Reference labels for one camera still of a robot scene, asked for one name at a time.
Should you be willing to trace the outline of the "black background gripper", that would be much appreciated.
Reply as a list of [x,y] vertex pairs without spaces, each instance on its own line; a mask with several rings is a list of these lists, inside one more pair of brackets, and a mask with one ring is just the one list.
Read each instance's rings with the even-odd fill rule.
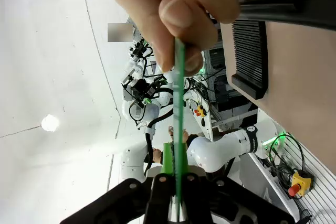
[[138,63],[140,59],[154,56],[153,49],[145,39],[141,39],[138,42],[129,47],[129,55],[131,60]]

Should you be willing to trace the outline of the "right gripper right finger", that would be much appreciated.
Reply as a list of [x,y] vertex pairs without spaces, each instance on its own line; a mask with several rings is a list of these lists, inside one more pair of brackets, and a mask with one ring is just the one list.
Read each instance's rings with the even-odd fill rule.
[[190,172],[186,144],[181,159],[181,203],[189,223],[213,223],[212,215],[229,223],[294,223],[289,213],[226,176],[208,180]]

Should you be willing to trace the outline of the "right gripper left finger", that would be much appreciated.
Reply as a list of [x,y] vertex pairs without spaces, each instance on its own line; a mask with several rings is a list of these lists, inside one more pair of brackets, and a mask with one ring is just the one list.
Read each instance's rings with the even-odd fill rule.
[[144,182],[124,180],[61,223],[129,223],[140,216],[144,223],[169,223],[176,198],[174,143],[165,144],[162,171]]

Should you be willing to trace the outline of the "person's bare hand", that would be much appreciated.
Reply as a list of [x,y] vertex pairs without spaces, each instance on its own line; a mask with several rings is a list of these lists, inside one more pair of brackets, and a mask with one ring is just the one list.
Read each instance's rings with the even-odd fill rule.
[[202,51],[218,40],[214,21],[234,22],[239,16],[238,0],[115,0],[135,22],[153,48],[163,72],[174,67],[174,42],[185,46],[186,76],[203,66]]

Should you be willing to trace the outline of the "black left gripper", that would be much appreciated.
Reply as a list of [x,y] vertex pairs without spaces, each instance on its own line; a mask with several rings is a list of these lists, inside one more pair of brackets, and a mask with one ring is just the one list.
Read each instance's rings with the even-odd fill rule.
[[158,84],[153,82],[149,84],[144,79],[139,79],[131,87],[132,95],[136,103],[142,103],[144,98],[152,98],[158,89]]

